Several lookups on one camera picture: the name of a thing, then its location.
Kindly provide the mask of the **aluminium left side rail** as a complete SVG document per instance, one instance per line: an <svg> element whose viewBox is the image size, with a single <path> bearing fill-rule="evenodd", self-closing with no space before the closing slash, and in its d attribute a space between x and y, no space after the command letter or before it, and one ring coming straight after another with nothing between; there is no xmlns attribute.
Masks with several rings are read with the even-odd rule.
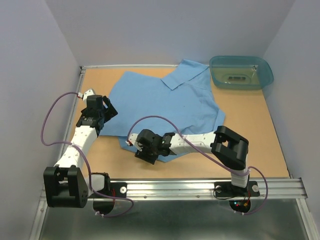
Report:
<svg viewBox="0 0 320 240"><path fill-rule="evenodd" d="M74 92L83 92L82 85L84 81L86 70L83 66L79 67L79 75L76 79L76 86ZM48 142L60 142L60 141L70 141L73 136L73 132L75 127L73 126L73 121L77 113L77 106L78 106L78 98L73 95L67 95L61 98L50 113L48 117L48 122L46 125L46 131L55 131L58 133L57 136L53 135L46 135L45 138ZM53 167L55 163L61 158L67 145L65 144L54 144L48 147L49 150L52 150L53 159L51 159L47 164L46 167Z"/></svg>

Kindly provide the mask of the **aluminium front rail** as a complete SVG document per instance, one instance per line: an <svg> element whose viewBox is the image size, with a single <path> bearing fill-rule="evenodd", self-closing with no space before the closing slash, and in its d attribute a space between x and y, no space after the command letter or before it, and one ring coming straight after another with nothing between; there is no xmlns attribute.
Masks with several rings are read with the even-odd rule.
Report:
<svg viewBox="0 0 320 240"><path fill-rule="evenodd" d="M111 182L127 183L126 198L133 201L209 201L209 200L263 200L263 199L305 199L307 193L303 182L293 178L262 178L256 181L260 196L218 198L215 196L214 183L229 181L227 179L114 179L103 180L94 177L93 189L99 192L105 184Z"/></svg>

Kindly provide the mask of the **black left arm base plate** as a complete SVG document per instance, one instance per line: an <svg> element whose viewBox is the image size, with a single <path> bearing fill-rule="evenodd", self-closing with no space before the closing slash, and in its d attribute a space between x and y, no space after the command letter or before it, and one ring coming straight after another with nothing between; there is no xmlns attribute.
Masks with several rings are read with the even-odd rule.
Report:
<svg viewBox="0 0 320 240"><path fill-rule="evenodd" d="M126 198L127 197L127 183L126 182L111 182L106 183L102 190L98 191L101 194L117 197Z"/></svg>

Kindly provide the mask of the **teal plastic bin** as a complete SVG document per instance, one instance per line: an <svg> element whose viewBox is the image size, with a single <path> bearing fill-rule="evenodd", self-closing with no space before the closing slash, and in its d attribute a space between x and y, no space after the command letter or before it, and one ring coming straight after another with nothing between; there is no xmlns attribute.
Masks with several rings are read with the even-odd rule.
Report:
<svg viewBox="0 0 320 240"><path fill-rule="evenodd" d="M214 56L209 70L214 85L220 89L261 90L274 81L268 62L257 56Z"/></svg>

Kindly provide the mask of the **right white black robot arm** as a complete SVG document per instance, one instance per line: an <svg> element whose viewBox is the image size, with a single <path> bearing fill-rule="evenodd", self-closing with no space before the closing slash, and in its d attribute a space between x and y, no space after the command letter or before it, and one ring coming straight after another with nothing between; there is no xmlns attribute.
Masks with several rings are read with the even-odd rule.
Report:
<svg viewBox="0 0 320 240"><path fill-rule="evenodd" d="M149 129L132 133L129 143L136 147L135 157L154 164L160 156L177 156L189 153L212 154L217 164L230 170L230 189L235 195L248 190L249 173L247 154L249 141L226 126L201 134L155 134Z"/></svg>

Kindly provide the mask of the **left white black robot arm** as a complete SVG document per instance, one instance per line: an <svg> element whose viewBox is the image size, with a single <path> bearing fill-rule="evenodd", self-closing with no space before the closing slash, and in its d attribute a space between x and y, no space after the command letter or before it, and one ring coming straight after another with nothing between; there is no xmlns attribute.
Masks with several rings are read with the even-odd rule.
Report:
<svg viewBox="0 0 320 240"><path fill-rule="evenodd" d="M47 205L51 208L83 208L89 196L89 181L85 180L82 167L84 157L99 137L106 122L118 112L106 96L97 95L93 89L77 93L86 107L76 123L74 135L66 145L65 152L54 166L43 172Z"/></svg>

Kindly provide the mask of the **light blue shirt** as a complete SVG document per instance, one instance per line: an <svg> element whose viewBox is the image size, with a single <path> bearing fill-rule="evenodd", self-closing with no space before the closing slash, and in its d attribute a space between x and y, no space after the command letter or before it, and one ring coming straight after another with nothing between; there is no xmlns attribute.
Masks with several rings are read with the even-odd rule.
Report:
<svg viewBox="0 0 320 240"><path fill-rule="evenodd" d="M126 137L140 118L144 120L134 133L149 129L162 136L175 127L186 135L209 133L226 117L214 100L209 67L187 59L162 78L126 71L109 99L118 114L105 123L100 135L117 137L120 147L130 152L136 149L126 144Z"/></svg>

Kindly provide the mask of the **aluminium rail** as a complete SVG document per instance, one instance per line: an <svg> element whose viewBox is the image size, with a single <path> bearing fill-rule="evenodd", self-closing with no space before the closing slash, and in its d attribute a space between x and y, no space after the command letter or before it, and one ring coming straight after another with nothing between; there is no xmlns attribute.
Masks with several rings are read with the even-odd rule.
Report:
<svg viewBox="0 0 320 240"><path fill-rule="evenodd" d="M79 75L76 79L76 86L74 92L83 92L82 85L84 81L86 70L83 66L79 67ZM78 98L73 95L67 95L61 98L50 113L48 117L48 122L46 125L46 131L55 131L58 133L57 136L53 135L46 135L45 138L48 142L60 142L60 141L70 141L73 136L73 132L75 127L73 126L73 121L77 113L77 106L78 106ZM53 159L51 159L47 164L46 167L53 167L55 163L61 158L67 145L65 144L54 144L48 147L49 150L52 150Z"/></svg>
<svg viewBox="0 0 320 240"><path fill-rule="evenodd" d="M262 178L256 181L260 196L218 198L215 196L214 183L229 181L227 179L114 179L103 180L94 177L93 189L99 192L105 184L111 182L127 183L126 198L133 201L209 201L209 200L263 200L263 199L305 199L307 193L303 182L293 178Z"/></svg>

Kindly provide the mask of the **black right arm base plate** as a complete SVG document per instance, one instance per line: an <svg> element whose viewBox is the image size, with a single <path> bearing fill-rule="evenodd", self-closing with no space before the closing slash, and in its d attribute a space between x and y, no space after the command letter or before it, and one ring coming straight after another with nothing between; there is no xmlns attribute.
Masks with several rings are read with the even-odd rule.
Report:
<svg viewBox="0 0 320 240"><path fill-rule="evenodd" d="M256 181L249 181L246 187L232 185L230 181L218 181L214 183L215 196L218 198L259 197L260 191Z"/></svg>

